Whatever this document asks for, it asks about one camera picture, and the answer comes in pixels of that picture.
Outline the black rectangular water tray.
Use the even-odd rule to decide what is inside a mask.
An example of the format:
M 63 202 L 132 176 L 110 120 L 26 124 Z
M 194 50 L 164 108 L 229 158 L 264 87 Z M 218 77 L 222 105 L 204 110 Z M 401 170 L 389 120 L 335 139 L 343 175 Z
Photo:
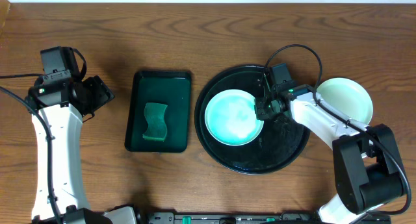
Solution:
M 191 76 L 186 71 L 139 71 L 135 73 L 125 135 L 130 152 L 181 153 L 187 148 L 191 98 Z M 166 104 L 165 141 L 143 139 L 148 124 L 146 103 Z

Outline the mint green plate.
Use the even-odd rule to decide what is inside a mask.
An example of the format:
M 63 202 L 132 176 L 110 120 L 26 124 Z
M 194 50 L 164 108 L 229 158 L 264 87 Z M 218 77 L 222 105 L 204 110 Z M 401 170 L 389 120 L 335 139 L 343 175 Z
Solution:
M 357 82 L 346 78 L 324 81 L 317 92 L 331 106 L 362 123 L 369 124 L 373 103 L 368 92 Z
M 255 97 L 243 90 L 230 89 L 216 94 L 207 104 L 204 120 L 210 135 L 218 142 L 237 147 L 255 140 L 264 121 L 258 120 Z

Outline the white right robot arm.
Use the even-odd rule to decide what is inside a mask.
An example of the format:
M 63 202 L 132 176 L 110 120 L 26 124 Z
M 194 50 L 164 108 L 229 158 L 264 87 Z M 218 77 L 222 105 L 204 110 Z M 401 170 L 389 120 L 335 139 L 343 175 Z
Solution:
M 324 223 L 359 223 L 371 216 L 404 213 L 411 186 L 393 131 L 371 127 L 336 110 L 310 85 L 266 88 L 255 98 L 259 120 L 285 114 L 308 128 L 333 153 L 337 193 L 318 210 Z

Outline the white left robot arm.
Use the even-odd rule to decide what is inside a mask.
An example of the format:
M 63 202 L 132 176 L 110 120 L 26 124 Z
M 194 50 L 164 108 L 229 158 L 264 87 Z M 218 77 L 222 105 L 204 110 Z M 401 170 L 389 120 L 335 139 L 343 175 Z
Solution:
M 45 78 L 29 89 L 34 108 L 38 175 L 32 223 L 136 223 L 131 205 L 106 212 L 90 209 L 83 186 L 80 137 L 83 117 L 113 100 L 98 77 L 83 81 Z

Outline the green scrub sponge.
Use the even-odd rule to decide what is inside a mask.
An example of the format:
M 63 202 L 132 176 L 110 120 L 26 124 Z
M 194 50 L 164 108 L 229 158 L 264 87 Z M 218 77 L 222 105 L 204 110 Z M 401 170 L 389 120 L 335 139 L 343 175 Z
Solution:
M 148 126 L 142 135 L 143 139 L 158 142 L 165 141 L 168 133 L 164 120 L 167 107 L 166 104 L 161 103 L 146 103 L 144 117 Z

